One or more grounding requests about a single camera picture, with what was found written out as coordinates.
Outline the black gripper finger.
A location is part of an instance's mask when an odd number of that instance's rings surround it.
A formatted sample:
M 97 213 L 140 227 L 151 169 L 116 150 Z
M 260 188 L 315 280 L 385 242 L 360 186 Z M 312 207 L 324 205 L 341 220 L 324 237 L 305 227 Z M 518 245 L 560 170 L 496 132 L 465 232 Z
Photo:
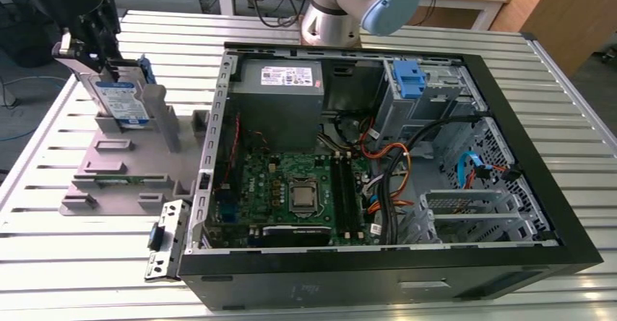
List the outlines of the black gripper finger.
M 104 41 L 103 45 L 72 41 L 75 59 L 95 73 L 107 73 L 113 80 L 120 79 L 116 63 L 123 59 L 116 40 Z

